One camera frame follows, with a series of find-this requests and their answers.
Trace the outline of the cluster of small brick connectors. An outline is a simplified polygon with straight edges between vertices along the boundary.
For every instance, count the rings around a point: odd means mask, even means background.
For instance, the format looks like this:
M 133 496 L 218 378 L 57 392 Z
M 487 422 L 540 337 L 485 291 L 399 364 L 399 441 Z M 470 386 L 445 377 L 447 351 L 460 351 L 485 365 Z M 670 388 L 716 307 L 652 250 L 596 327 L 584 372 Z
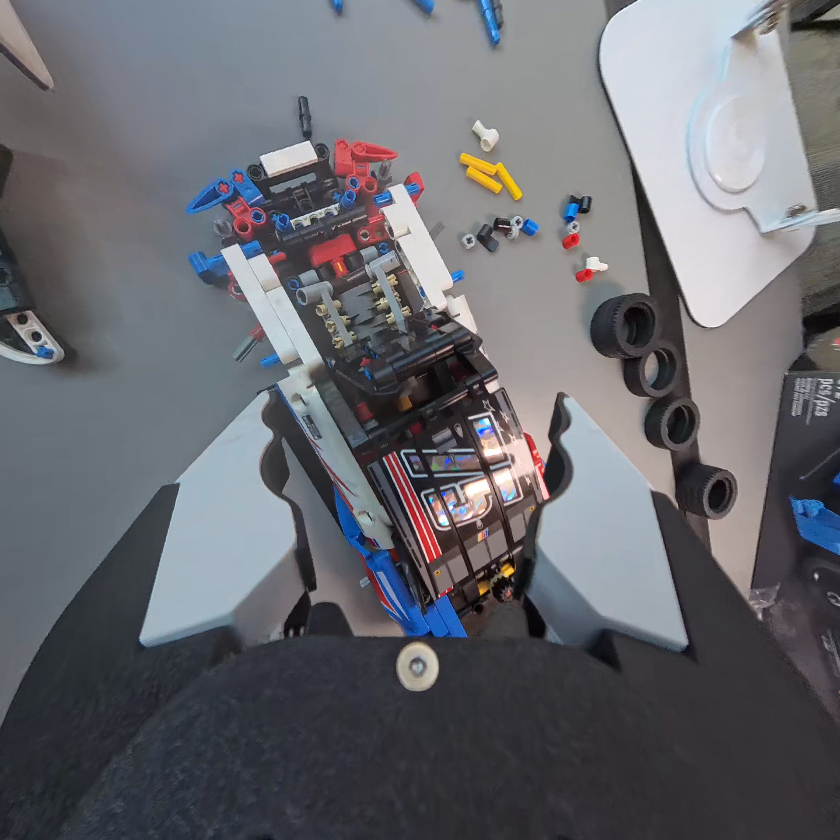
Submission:
M 581 284 L 609 269 L 609 265 L 600 257 L 585 255 L 580 251 L 581 216 L 589 214 L 591 210 L 592 196 L 588 194 L 582 196 L 570 194 L 560 206 L 560 220 L 564 232 L 560 244 L 565 252 L 580 258 L 581 267 L 575 272 L 574 278 Z M 461 245 L 464 249 L 472 249 L 479 245 L 493 254 L 503 238 L 507 240 L 515 240 L 520 236 L 533 238 L 539 231 L 540 225 L 530 217 L 522 215 L 496 217 L 491 223 L 483 224 L 478 232 L 465 234 L 461 238 Z

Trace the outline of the holographic sticker sheet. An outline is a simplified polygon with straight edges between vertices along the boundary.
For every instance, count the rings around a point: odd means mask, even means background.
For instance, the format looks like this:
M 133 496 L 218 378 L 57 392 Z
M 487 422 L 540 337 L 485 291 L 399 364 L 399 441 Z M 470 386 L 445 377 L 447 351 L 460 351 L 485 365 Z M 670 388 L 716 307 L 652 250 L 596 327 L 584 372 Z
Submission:
M 43 91 L 55 82 L 10 1 L 1 1 L 1 53 Z

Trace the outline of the scattered blue brick pins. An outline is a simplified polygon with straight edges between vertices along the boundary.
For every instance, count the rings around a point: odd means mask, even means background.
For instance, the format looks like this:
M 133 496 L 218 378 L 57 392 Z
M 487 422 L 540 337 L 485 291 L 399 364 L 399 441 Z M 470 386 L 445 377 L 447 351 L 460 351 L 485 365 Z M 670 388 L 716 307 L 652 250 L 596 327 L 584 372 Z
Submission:
M 429 17 L 435 9 L 435 1 L 412 1 L 422 14 Z M 500 1 L 475 1 L 482 24 L 487 32 L 490 46 L 495 49 L 501 42 L 504 26 L 503 9 Z

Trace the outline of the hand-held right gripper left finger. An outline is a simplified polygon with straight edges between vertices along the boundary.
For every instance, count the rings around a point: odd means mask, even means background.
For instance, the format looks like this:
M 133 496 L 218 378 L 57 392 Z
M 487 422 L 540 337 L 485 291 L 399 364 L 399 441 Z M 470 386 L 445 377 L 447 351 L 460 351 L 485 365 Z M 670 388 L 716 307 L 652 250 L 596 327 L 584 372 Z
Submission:
M 278 635 L 317 575 L 299 506 L 270 489 L 279 444 L 259 395 L 177 480 L 139 641 L 155 648 L 214 629 L 245 645 Z

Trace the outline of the toy brick race car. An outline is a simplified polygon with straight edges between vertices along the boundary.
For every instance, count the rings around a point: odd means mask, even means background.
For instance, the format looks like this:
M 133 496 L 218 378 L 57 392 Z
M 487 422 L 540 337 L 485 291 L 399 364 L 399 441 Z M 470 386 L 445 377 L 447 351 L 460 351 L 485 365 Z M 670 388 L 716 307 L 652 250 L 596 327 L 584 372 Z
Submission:
M 276 390 L 328 475 L 343 535 L 409 637 L 515 593 L 543 466 L 481 348 L 462 277 L 417 210 L 393 150 L 309 139 L 212 180 L 218 255 L 189 262 L 244 299 L 283 369 Z

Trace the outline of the black rubber tire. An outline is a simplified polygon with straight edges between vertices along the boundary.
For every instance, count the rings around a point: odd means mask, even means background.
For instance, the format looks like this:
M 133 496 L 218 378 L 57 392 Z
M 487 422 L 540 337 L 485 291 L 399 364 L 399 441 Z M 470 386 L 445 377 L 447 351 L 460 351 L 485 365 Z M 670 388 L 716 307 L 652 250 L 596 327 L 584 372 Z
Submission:
M 652 402 L 644 419 L 647 441 L 672 453 L 686 451 L 697 440 L 700 410 L 688 397 L 669 396 Z
M 674 344 L 661 340 L 641 356 L 623 362 L 623 377 L 630 393 L 657 400 L 677 387 L 684 367 L 682 353 Z
M 640 358 L 661 333 L 657 301 L 632 293 L 604 301 L 591 320 L 591 342 L 601 355 L 616 360 Z
M 725 518 L 739 494 L 739 483 L 727 469 L 692 463 L 679 474 L 675 484 L 678 507 L 708 520 Z

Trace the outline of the black toy set box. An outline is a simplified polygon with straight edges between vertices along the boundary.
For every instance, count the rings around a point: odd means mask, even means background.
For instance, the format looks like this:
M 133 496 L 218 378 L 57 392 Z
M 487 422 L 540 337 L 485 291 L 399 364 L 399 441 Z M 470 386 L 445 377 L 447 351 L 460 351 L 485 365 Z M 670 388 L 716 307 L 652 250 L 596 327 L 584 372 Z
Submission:
M 783 379 L 752 591 L 774 591 L 838 670 L 838 360 L 798 360 Z

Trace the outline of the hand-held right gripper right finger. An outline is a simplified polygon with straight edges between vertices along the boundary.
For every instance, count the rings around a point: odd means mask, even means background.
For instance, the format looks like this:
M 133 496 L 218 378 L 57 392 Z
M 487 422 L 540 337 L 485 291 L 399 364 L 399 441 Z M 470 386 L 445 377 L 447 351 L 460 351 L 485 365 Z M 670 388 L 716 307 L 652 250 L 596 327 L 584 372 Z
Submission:
M 549 427 L 549 498 L 528 526 L 524 592 L 555 644 L 615 632 L 675 653 L 689 638 L 652 487 L 575 399 Z

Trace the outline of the black white arch brick assembly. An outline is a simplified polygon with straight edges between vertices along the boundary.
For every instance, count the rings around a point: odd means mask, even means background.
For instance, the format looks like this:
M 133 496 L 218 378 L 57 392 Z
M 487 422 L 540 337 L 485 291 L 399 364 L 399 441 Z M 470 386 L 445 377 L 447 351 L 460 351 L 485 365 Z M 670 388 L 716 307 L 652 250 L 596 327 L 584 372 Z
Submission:
M 13 251 L 1 234 L 1 355 L 35 366 L 66 358 L 64 348 L 36 313 Z

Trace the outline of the white book stand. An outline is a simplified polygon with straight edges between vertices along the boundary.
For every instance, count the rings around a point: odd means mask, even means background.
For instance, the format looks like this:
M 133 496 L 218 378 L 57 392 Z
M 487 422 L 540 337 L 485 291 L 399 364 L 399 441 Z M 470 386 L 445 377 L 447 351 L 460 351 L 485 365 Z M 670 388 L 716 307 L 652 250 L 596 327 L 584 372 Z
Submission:
M 691 318 L 729 321 L 837 224 L 819 210 L 781 40 L 787 2 L 638 1 L 605 90 Z

